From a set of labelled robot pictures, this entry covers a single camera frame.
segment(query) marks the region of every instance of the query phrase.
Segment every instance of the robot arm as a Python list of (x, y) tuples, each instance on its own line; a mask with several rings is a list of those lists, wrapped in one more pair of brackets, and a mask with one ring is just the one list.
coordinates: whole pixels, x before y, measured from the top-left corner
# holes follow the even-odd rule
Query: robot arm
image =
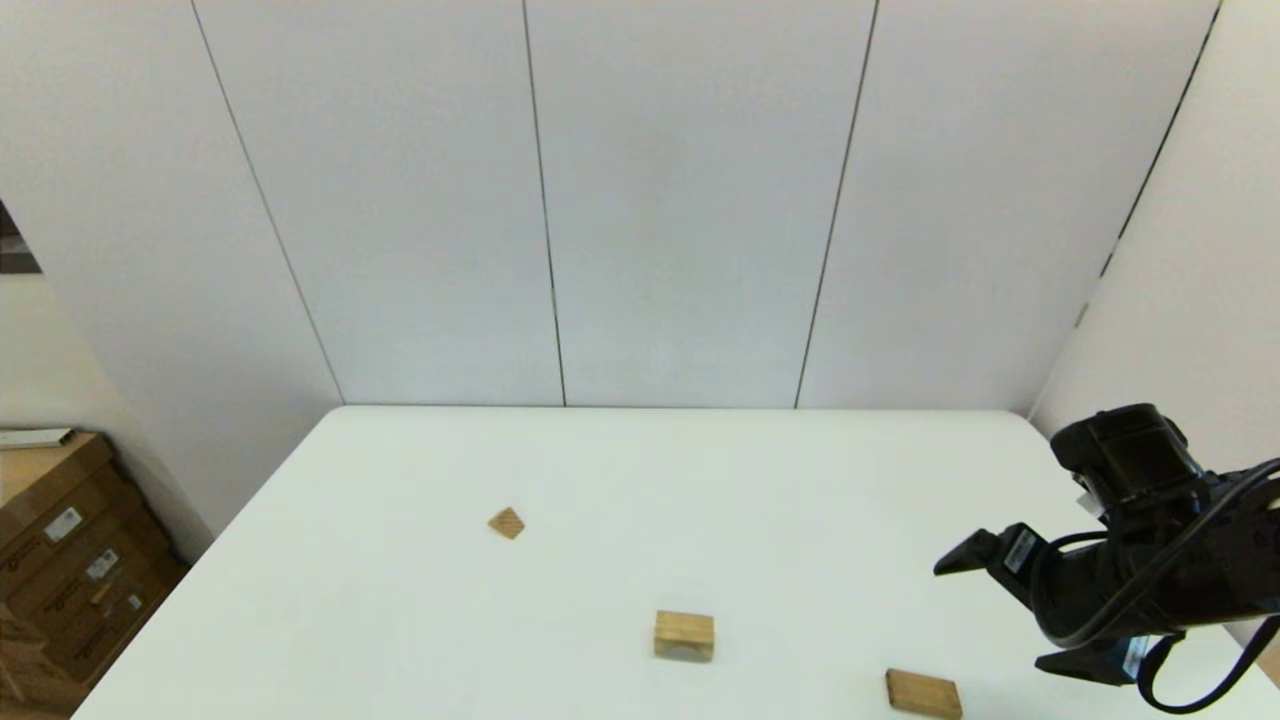
[[(1187, 628), (1280, 614), (1280, 480), (1271, 479), (1280, 459), (1206, 471), (1185, 436), (1152, 405), (1100, 413), (1050, 445), (1102, 509), (1105, 529), (1053, 542), (1021, 523), (1000, 536), (978, 530), (933, 573), (986, 569), (1066, 648), (1038, 659), (1042, 670), (1137, 683), (1166, 712), (1207, 707), (1280, 630), (1280, 618), (1263, 623), (1231, 674), (1201, 701), (1167, 706), (1151, 685)], [(1165, 637), (1144, 656), (1148, 635)]]

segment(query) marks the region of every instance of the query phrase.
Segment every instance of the white label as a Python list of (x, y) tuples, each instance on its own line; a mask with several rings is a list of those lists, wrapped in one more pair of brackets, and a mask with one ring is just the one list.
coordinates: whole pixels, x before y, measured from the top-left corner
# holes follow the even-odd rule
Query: white label
[(1106, 511), (1102, 510), (1102, 503), (1098, 502), (1098, 498), (1093, 497), (1093, 493), (1087, 492), (1082, 495), (1079, 498), (1076, 498), (1075, 503), (1083, 507), (1085, 512), (1092, 515), (1094, 520), (1106, 514)]
[(1129, 650), (1124, 653), (1124, 674), (1130, 678), (1138, 676), (1138, 667), (1142, 666), (1142, 659), (1147, 656), (1147, 637), (1142, 635), (1138, 638), (1129, 639)]
[(105, 577), (111, 568), (115, 566), (115, 561), (119, 559), (120, 556), (116, 555), (114, 550), (106, 548), (106, 551), (102, 552), (102, 555), (99, 555), (97, 560), (88, 566), (88, 570), (84, 570), (84, 574), (95, 580), (101, 580), (102, 577)]
[(1021, 570), (1023, 562), (1027, 562), (1027, 556), (1032, 553), (1033, 547), (1036, 547), (1036, 534), (1030, 530), (1023, 530), (1023, 534), (1018, 536), (1018, 541), (1014, 542), (1014, 548), (1005, 556), (1005, 568), (1009, 568), (1010, 573)]
[(81, 520), (83, 519), (84, 518), (81, 518), (78, 510), (68, 507), (67, 510), (63, 510), (58, 518), (54, 518), (52, 523), (45, 527), (45, 534), (49, 536), (49, 539), (52, 542), (58, 542), (79, 527)]

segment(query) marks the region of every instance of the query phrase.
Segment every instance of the wooden block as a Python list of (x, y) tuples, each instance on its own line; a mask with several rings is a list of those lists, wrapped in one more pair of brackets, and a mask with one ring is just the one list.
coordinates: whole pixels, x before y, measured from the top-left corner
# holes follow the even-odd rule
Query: wooden block
[(1274, 644), (1258, 659), (1258, 667), (1280, 687), (1280, 644)]
[(716, 619), (659, 610), (653, 628), (653, 652), (675, 660), (710, 662), (716, 653)]
[(503, 536), (507, 536), (509, 539), (516, 539), (516, 536), (524, 532), (525, 521), (520, 519), (520, 515), (516, 515), (515, 510), (508, 507), (494, 515), (493, 519), (489, 520), (489, 527), (498, 530)]
[(947, 720), (960, 720), (964, 715), (960, 693), (951, 680), (890, 669), (884, 673), (884, 682), (888, 684), (888, 703), (897, 710)]

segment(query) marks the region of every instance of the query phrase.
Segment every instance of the stacked cardboard box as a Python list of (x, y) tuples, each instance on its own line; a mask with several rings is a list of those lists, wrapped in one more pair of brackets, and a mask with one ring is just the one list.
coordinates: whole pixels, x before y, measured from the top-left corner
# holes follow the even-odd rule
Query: stacked cardboard box
[(0, 451), (0, 712), (69, 712), (183, 574), (106, 438)]

